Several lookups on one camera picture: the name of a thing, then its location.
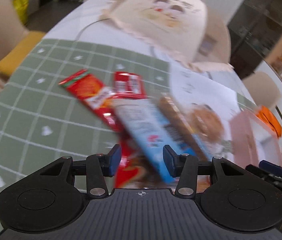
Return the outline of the red barcode snack packet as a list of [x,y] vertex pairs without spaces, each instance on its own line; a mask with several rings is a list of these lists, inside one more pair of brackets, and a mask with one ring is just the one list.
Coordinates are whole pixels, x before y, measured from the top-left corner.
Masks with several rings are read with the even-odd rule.
[[117,169],[115,188],[153,187],[157,173],[145,157],[137,143],[124,132],[120,136],[121,161]]

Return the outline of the round bread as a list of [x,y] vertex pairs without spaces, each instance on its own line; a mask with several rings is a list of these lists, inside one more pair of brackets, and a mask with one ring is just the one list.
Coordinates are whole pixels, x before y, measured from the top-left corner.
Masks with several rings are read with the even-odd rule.
[[212,155],[232,153],[232,141],[227,138],[222,120],[208,105],[193,104],[187,117]]

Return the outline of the blue snack packet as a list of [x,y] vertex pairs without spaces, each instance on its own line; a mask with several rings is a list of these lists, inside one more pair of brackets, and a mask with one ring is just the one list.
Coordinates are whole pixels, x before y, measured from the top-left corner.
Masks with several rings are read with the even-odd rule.
[[161,180],[172,183],[174,178],[164,163],[163,147],[170,145],[177,154],[195,155],[181,134],[150,99],[113,99],[112,107]]

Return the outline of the long cake bar package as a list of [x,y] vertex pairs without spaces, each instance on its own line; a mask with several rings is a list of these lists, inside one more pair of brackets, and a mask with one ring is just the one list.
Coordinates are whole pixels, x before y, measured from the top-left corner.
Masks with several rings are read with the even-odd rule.
[[157,106],[198,158],[202,161],[211,161],[212,154],[209,152],[206,143],[202,140],[196,129],[190,126],[181,112],[180,106],[174,103],[172,96],[169,93],[162,93],[157,101]]

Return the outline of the long red snack packet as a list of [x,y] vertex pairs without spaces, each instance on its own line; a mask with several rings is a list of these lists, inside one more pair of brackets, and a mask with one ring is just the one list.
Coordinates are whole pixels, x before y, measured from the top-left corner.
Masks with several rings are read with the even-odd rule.
[[100,120],[115,132],[122,131],[112,108],[112,100],[116,93],[111,87],[104,85],[95,75],[82,69],[61,80],[59,85],[78,99]]

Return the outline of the small red sachet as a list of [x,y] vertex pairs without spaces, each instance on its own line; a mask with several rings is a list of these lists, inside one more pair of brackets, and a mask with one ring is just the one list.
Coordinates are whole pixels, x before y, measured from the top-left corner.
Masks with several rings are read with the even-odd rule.
[[128,72],[115,72],[113,77],[114,98],[145,99],[147,94],[140,75]]

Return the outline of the pink cardboard box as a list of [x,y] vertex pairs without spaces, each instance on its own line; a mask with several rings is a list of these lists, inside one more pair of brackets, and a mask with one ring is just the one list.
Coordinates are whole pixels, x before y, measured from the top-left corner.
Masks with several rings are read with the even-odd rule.
[[230,121],[234,163],[245,168],[263,160],[282,166],[276,134],[250,111],[242,111]]

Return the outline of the orange folded cloth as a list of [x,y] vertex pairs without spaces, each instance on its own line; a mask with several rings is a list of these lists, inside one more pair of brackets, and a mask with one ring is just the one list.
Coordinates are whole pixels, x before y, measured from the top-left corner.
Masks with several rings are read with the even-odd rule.
[[281,124],[267,107],[260,106],[255,115],[276,134],[277,138],[282,136]]

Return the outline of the green checked tablecloth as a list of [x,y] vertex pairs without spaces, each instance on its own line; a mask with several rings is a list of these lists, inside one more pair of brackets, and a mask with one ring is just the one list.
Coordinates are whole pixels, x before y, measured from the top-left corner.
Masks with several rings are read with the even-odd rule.
[[169,90],[172,66],[166,55],[136,41],[107,46],[43,39],[0,93],[0,192],[61,156],[84,160],[118,143],[117,133],[59,85],[62,79],[86,68],[111,85],[112,74],[124,70],[139,74],[154,95]]

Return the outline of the mesh food cover tent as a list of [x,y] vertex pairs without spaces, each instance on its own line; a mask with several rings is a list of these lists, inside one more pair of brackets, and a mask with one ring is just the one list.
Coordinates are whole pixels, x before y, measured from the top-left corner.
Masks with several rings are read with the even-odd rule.
[[100,19],[194,72],[233,71],[228,27],[201,0],[115,0]]

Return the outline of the dark glass cabinet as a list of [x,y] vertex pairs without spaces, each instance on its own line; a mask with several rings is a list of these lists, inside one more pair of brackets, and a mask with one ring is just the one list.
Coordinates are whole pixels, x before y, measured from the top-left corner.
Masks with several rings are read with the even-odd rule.
[[230,64],[249,76],[282,36],[282,0],[244,0],[228,24]]

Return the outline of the yellow bag on floor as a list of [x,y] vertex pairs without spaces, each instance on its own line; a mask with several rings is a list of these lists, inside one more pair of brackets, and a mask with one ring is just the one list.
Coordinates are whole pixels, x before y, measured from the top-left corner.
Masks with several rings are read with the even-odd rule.
[[13,0],[12,3],[19,20],[23,25],[26,25],[28,22],[29,0]]

